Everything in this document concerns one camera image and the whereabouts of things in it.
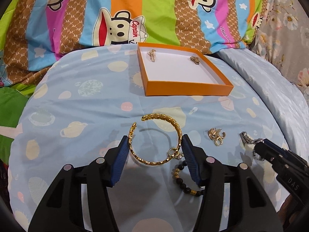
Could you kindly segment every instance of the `gold bangle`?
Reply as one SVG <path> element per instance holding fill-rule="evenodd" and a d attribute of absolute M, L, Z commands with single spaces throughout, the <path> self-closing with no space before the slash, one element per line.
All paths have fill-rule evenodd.
<path fill-rule="evenodd" d="M 169 122 L 177 131 L 177 135 L 178 135 L 178 144 L 177 144 L 177 147 L 174 148 L 174 153 L 172 155 L 169 155 L 168 154 L 168 157 L 167 159 L 163 160 L 163 161 L 158 161 L 158 162 L 151 162 L 151 161 L 146 161 L 140 157 L 138 157 L 134 151 L 133 151 L 133 148 L 132 148 L 132 136 L 133 136 L 133 132 L 136 128 L 136 122 L 133 123 L 130 131 L 129 131 L 129 149 L 130 149 L 130 152 L 132 153 L 132 155 L 141 163 L 145 164 L 145 165 L 150 165 L 150 166 L 158 166 L 158 165 L 162 165 L 164 163 L 167 163 L 169 162 L 171 159 L 173 158 L 176 158 L 178 155 L 179 155 L 179 149 L 180 149 L 180 146 L 181 146 L 181 139 L 182 139 L 182 132 L 181 132 L 181 129 L 180 129 L 180 126 L 179 124 L 176 122 L 175 119 L 173 119 L 172 117 L 170 116 L 167 116 L 165 114 L 159 114 L 159 113 L 151 113 L 151 114 L 147 114 L 147 115 L 144 115 L 142 117 L 142 121 L 147 121 L 147 120 L 151 120 L 151 119 L 161 119 L 161 120 L 165 120 L 167 122 Z"/>

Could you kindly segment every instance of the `cartoon cap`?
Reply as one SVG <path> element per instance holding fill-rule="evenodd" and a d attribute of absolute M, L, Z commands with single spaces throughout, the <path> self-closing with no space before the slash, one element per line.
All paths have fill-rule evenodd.
<path fill-rule="evenodd" d="M 143 16 L 139 16 L 131 21 L 128 39 L 130 44 L 146 41 L 148 34 L 146 33 L 144 23 L 145 18 Z"/>

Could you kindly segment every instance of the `beaded bracelet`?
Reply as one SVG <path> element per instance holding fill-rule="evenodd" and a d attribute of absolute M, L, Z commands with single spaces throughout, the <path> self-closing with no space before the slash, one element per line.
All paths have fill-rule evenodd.
<path fill-rule="evenodd" d="M 183 179 L 179 178 L 179 175 L 178 175 L 179 171 L 183 170 L 186 165 L 187 165 L 187 163 L 184 160 L 182 162 L 182 164 L 179 164 L 178 167 L 175 169 L 174 176 L 176 178 L 176 183 L 179 185 L 180 189 L 182 189 L 185 194 L 191 194 L 191 195 L 194 195 L 196 197 L 204 195 L 204 189 L 201 190 L 201 191 L 195 191 L 195 190 L 187 187 L 187 185 L 183 183 Z"/>

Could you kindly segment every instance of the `floral fabric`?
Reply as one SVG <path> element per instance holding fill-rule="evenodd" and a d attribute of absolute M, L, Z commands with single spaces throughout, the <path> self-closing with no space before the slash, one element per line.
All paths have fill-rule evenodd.
<path fill-rule="evenodd" d="M 251 51 L 298 86 L 309 105 L 309 18 L 298 0 L 270 0 Z"/>

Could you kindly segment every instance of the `orange box lid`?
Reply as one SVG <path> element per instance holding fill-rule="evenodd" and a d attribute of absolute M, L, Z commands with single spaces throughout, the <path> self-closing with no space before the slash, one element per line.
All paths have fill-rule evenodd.
<path fill-rule="evenodd" d="M 147 54 L 156 50 L 155 62 Z M 196 65 L 190 56 L 198 57 Z M 138 43 L 138 61 L 146 96 L 228 96 L 232 83 L 201 52 L 186 47 Z"/>

